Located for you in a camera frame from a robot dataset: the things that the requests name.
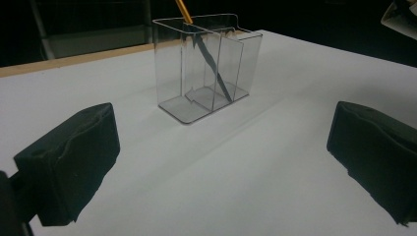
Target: clear plastic container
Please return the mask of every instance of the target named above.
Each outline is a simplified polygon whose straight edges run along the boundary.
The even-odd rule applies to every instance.
[[[154,20],[160,108],[184,124],[249,95],[262,35],[232,14]]]

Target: white table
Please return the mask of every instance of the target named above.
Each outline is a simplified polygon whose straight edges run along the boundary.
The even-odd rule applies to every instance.
[[[263,31],[251,95],[184,126],[157,107],[153,51],[0,79],[0,166],[86,107],[112,102],[115,166],[79,220],[35,235],[416,235],[333,157],[338,101],[417,127],[417,69]]]

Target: transparent plastic wall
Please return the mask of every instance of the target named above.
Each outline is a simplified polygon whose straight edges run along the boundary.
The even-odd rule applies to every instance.
[[[190,124],[249,95],[262,35],[240,29],[236,15],[153,21],[160,108]]]

